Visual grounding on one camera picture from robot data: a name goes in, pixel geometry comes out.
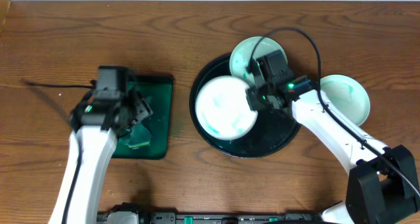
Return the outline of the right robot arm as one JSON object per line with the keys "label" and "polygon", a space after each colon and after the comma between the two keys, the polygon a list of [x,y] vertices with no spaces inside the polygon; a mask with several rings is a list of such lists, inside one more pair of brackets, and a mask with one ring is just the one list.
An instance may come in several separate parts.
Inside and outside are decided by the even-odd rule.
{"label": "right robot arm", "polygon": [[346,199],[326,210],[325,223],[397,223],[419,212],[413,154],[388,147],[348,119],[309,77],[256,78],[246,91],[252,110],[289,107],[348,174]]}

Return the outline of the pale green plate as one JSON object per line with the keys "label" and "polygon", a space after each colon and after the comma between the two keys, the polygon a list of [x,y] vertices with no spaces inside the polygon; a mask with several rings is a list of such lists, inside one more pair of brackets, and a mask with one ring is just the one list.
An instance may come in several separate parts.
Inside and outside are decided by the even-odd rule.
{"label": "pale green plate", "polygon": [[[235,47],[230,56],[229,67],[231,75],[244,80],[250,86],[255,84],[255,80],[253,74],[248,73],[246,68],[249,66],[252,50],[261,38],[261,36],[255,36],[243,40]],[[287,56],[282,46],[268,37],[258,44],[253,58],[257,59],[274,51],[281,51],[285,61],[287,61]]]}
{"label": "pale green plate", "polygon": [[370,99],[355,79],[329,75],[320,80],[320,85],[331,102],[353,123],[361,126],[367,120],[371,109]]}

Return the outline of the green sponge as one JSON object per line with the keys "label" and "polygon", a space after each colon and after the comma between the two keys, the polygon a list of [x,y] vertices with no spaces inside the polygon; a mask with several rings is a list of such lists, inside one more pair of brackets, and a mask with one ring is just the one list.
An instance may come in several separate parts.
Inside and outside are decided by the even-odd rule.
{"label": "green sponge", "polygon": [[133,126],[130,132],[128,147],[136,149],[143,146],[149,146],[151,138],[150,131],[142,123],[138,123]]}

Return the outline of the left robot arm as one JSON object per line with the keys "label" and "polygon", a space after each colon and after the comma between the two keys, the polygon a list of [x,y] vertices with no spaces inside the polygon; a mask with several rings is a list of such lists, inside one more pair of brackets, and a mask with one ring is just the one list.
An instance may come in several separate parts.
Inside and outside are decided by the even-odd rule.
{"label": "left robot arm", "polygon": [[96,223],[106,170],[118,146],[150,146],[142,121],[152,111],[136,85],[91,89],[70,114],[72,132],[65,174],[49,223]]}

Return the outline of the white plate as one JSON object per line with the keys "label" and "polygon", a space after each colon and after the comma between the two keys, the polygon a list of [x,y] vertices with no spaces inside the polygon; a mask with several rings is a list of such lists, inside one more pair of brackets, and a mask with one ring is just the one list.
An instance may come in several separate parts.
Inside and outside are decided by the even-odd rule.
{"label": "white plate", "polygon": [[223,141],[245,136],[258,117],[258,112],[249,107],[248,89],[244,80],[233,76],[219,76],[205,83],[193,106],[199,126],[211,137]]}

